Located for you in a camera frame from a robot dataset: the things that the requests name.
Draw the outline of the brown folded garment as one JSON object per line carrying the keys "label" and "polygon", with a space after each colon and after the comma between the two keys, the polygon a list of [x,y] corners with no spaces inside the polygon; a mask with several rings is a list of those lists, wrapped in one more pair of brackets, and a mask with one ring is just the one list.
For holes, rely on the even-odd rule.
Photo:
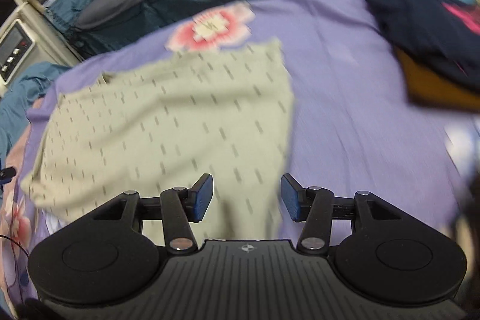
{"label": "brown folded garment", "polygon": [[429,68],[414,62],[400,48],[394,48],[406,84],[408,101],[434,109],[479,113],[479,94],[472,93]]}

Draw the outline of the beige appliance with control panel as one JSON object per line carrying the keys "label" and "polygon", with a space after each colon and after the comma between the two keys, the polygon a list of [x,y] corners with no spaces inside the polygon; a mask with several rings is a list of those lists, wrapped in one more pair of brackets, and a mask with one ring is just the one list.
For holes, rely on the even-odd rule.
{"label": "beige appliance with control panel", "polygon": [[30,3],[1,0],[1,95],[38,62],[74,67],[80,58]]}

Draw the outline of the purple floral bed sheet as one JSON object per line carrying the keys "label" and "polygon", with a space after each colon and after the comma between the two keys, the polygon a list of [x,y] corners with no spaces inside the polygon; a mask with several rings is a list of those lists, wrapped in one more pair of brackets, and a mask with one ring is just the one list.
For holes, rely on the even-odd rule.
{"label": "purple floral bed sheet", "polygon": [[[250,36],[239,45],[276,37],[295,94],[289,168],[301,184],[321,184],[346,196],[369,190],[435,228],[458,211],[462,180],[448,157],[447,129],[471,128],[466,113],[408,103],[400,65],[377,31],[365,0],[250,0],[205,10],[213,18],[237,6]],[[41,135],[60,92],[89,86],[101,71],[128,71],[171,52],[167,41],[185,19],[121,50],[100,54],[51,82],[45,103],[24,118],[11,163],[32,168]]]}

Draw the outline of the cream polka dot shirt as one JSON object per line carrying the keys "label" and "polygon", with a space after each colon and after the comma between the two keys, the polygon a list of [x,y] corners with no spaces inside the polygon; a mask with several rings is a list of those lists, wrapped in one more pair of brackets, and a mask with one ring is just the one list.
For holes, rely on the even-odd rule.
{"label": "cream polka dot shirt", "polygon": [[214,194],[195,236],[271,239],[294,113],[289,81],[275,39],[102,74],[58,97],[20,187],[69,223],[123,191],[158,196],[208,173]]}

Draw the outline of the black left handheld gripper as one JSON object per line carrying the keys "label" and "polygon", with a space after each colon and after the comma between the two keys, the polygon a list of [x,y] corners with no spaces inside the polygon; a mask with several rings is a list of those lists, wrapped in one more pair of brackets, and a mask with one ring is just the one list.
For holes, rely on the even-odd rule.
{"label": "black left handheld gripper", "polygon": [[16,169],[14,167],[6,167],[0,170],[0,184],[8,184],[16,177]]}

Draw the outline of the dark navy clothes pile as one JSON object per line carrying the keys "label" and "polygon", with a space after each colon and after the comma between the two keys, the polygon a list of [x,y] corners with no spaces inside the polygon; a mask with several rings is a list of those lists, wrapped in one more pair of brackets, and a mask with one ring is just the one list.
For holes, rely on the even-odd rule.
{"label": "dark navy clothes pile", "polygon": [[479,23],[452,0],[365,0],[380,34],[416,63],[479,91]]}

